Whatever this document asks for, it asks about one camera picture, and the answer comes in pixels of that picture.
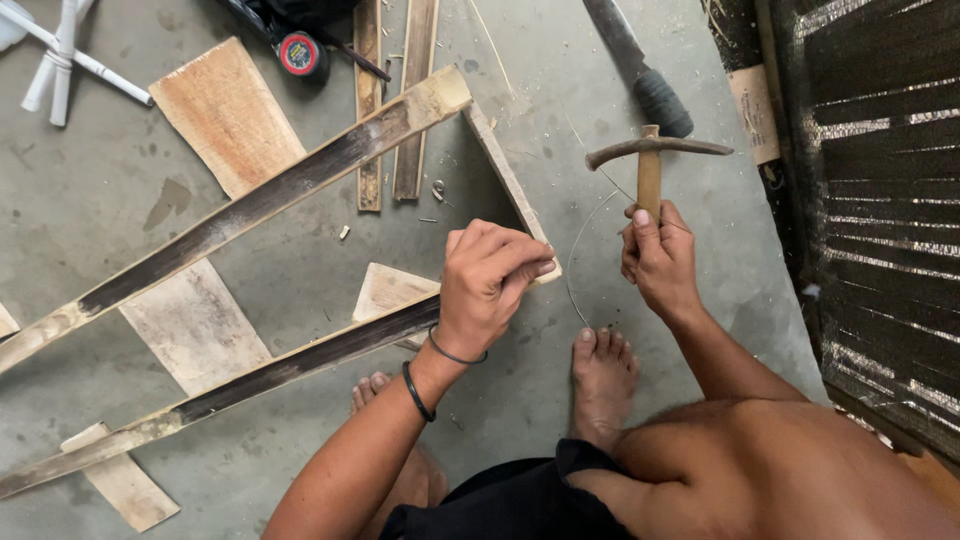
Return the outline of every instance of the tape measure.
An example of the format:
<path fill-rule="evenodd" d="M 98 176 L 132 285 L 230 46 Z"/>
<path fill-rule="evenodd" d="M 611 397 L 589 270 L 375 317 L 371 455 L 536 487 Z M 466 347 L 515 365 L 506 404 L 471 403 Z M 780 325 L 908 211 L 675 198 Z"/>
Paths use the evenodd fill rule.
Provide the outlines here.
<path fill-rule="evenodd" d="M 294 32 L 280 42 L 277 50 L 280 64 L 288 73 L 313 84 L 325 84 L 330 76 L 326 49 L 306 32 Z"/>

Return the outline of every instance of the forearm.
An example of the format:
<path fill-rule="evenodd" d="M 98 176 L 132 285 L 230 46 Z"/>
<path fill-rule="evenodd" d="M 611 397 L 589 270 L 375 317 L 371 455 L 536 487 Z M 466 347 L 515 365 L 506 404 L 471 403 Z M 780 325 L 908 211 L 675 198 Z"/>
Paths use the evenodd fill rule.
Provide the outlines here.
<path fill-rule="evenodd" d="M 410 376 L 427 410 L 465 367 L 423 347 Z M 264 538 L 352 538 L 383 503 L 426 425 L 403 377 L 394 378 L 310 459 Z"/>
<path fill-rule="evenodd" d="M 708 400 L 808 401 L 793 385 L 741 347 L 705 308 L 698 307 L 664 321 Z"/>

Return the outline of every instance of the machete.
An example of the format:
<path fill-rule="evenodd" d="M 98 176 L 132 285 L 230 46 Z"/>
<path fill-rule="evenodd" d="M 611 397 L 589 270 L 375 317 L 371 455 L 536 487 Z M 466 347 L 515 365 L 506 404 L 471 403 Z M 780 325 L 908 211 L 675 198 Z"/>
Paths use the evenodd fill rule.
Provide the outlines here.
<path fill-rule="evenodd" d="M 621 73 L 628 81 L 634 82 L 634 95 L 650 123 L 658 124 L 663 136 L 684 138 L 690 135 L 693 132 L 690 113 L 663 76 L 643 61 L 645 55 L 616 2 L 584 0 L 584 4 L 610 47 Z"/>

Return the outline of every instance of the black wrapped handle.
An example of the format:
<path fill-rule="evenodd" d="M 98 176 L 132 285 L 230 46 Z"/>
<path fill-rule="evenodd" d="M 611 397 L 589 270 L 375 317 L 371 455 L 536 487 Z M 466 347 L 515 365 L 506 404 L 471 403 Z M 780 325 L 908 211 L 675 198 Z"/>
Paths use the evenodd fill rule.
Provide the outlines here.
<path fill-rule="evenodd" d="M 693 133 L 690 113 L 657 70 L 651 69 L 636 78 L 634 94 L 650 123 L 660 126 L 661 135 L 684 138 Z"/>

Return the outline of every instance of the gray floor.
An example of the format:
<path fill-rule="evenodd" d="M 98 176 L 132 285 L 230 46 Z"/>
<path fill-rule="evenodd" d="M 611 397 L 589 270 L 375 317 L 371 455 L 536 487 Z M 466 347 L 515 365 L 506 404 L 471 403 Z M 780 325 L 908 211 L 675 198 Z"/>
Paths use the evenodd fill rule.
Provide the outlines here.
<path fill-rule="evenodd" d="M 401 53 L 406 4 L 388 0 L 383 53 Z M 24 1 L 54 28 L 59 2 Z M 643 121 L 580 0 L 477 3 L 442 0 L 436 67 L 457 62 L 566 266 L 565 280 L 525 300 L 510 332 L 440 406 L 425 446 L 456 485 L 498 462 L 550 454 L 566 430 L 569 342 L 583 322 L 613 325 L 634 340 L 643 378 L 634 420 L 701 397 L 658 318 L 618 273 L 616 232 L 629 204 L 583 166 L 596 149 L 636 136 Z M 698 0 L 623 2 L 648 59 L 674 84 L 697 138 L 736 148 L 729 158 L 666 156 L 664 197 L 697 233 L 699 284 L 720 323 L 809 396 L 825 401 L 797 300 L 782 263 L 763 189 L 726 75 Z M 101 0 L 81 45 L 147 86 L 230 35 L 239 35 L 306 148 L 353 123 L 352 66 L 333 59 L 314 94 L 284 79 L 276 59 L 215 3 Z M 28 38 L 0 53 L 0 302 L 23 323 L 76 298 L 218 208 L 226 196 L 157 110 L 146 110 L 88 74 L 75 77 L 69 125 L 18 106 L 42 54 Z M 399 87 L 395 59 L 391 95 Z M 392 155 L 384 169 L 393 169 Z M 606 167 L 629 192 L 636 160 Z M 211 260 L 239 305 L 279 355 L 349 324 L 371 261 L 437 279 L 443 238 L 473 217 L 516 223 L 462 118 L 430 132 L 427 181 L 444 180 L 456 209 L 429 195 L 358 215 L 347 177 L 230 243 Z M 147 215 L 165 179 L 189 190 L 185 208 L 154 227 Z M 431 224 L 418 217 L 437 219 Z M 352 232 L 343 245 L 337 234 Z M 348 415 L 348 392 L 374 370 L 396 371 L 410 353 L 393 347 L 262 396 L 133 452 L 183 507 L 146 538 L 254 538 L 290 480 Z M 182 392 L 123 318 L 113 312 L 0 379 L 0 470 L 53 454 L 60 441 L 104 420 L 118 427 L 178 401 Z M 126 538 L 132 531 L 81 475 L 0 503 L 5 538 Z"/>

